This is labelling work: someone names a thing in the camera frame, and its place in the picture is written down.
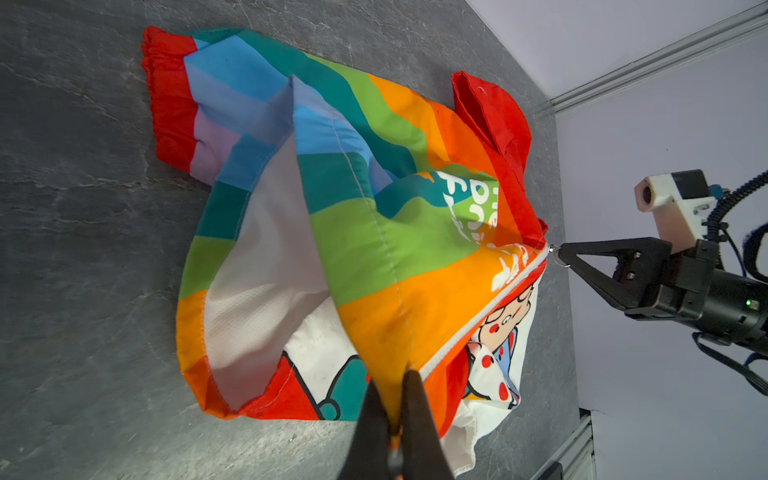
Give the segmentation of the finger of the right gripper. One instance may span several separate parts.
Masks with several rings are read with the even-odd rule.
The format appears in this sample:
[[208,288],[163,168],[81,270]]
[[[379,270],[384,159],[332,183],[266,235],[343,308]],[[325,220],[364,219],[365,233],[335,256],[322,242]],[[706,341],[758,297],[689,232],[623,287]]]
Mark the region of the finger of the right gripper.
[[564,243],[557,258],[610,306],[633,311],[659,283],[672,245],[653,237]]

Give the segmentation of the rainbow red kids jacket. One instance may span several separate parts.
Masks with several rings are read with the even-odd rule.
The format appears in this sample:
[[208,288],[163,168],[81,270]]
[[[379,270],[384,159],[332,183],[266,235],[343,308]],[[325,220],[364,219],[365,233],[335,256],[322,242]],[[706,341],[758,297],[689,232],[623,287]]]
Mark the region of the rainbow red kids jacket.
[[150,26],[159,160],[210,194],[176,313],[180,370],[221,419],[355,421],[385,438],[423,381],[455,475],[519,405],[547,262],[527,120],[456,72],[444,106],[246,29]]

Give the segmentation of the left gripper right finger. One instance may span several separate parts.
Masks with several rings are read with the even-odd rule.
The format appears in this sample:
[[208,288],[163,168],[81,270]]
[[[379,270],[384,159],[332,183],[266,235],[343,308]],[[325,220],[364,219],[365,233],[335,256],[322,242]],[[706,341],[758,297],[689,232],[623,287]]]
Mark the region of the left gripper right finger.
[[453,480],[422,378],[414,370],[406,372],[403,378],[401,425],[402,478]]

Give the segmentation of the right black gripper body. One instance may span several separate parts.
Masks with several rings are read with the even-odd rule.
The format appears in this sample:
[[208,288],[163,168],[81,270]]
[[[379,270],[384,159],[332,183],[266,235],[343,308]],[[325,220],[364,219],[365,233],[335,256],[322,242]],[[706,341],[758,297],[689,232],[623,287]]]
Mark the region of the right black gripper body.
[[767,285],[718,267],[713,242],[652,257],[652,274],[642,282],[639,304],[625,315],[635,320],[669,320],[704,334],[712,342],[735,344],[767,355]]

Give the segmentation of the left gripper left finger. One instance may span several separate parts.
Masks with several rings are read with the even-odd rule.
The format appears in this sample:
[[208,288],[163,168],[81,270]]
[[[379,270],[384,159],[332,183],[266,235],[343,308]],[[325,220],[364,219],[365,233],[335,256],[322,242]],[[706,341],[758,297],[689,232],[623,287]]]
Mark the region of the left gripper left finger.
[[338,480],[389,480],[389,421],[373,382],[368,384]]

